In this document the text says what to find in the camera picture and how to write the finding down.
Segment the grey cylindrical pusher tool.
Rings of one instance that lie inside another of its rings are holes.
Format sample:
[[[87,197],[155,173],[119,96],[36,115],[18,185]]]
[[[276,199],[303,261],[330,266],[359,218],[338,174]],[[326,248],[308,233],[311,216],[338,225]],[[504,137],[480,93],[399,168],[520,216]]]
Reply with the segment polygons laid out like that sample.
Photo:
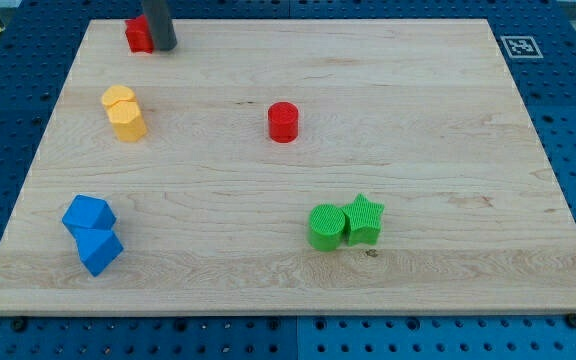
[[[177,46],[177,37],[167,0],[141,0],[154,48],[170,51]]]

